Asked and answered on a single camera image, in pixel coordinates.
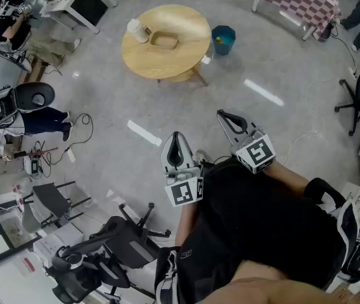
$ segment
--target wooden tray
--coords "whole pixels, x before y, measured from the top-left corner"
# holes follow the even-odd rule
[[[177,34],[157,31],[150,37],[150,44],[156,48],[174,49],[179,41]]]

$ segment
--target blue trash bin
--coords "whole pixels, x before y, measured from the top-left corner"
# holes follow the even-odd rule
[[[212,30],[212,41],[214,42],[215,51],[219,55],[227,55],[235,43],[235,31],[228,26],[217,26]]]

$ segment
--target black shirt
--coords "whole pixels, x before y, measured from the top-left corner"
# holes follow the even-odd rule
[[[225,286],[242,260],[322,288],[343,246],[337,221],[316,205],[324,192],[338,207],[344,204],[321,179],[312,180],[300,197],[264,174],[251,174],[235,159],[215,166],[204,176],[196,226],[178,249],[181,302],[196,303]],[[156,282],[162,277],[158,270]]]
[[[0,42],[6,42],[7,38],[3,36],[8,27],[14,25],[15,20],[10,16],[0,17]],[[19,49],[25,42],[30,33],[30,25],[27,22],[23,22],[13,38],[10,39],[12,49]]]

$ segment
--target white cup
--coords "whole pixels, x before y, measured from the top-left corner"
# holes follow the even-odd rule
[[[140,43],[145,43],[149,39],[145,29],[146,26],[144,26],[138,19],[132,19],[127,25],[128,32],[130,32]]]

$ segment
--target round wooden table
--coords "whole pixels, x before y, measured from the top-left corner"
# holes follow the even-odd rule
[[[188,78],[195,74],[207,86],[198,72],[210,42],[211,29],[206,19],[187,6],[168,4],[153,8],[139,16],[139,21],[152,33],[157,30],[173,32],[179,42],[174,49],[151,46],[149,41],[139,43],[132,34],[125,33],[122,40],[122,58],[136,74],[149,79]]]

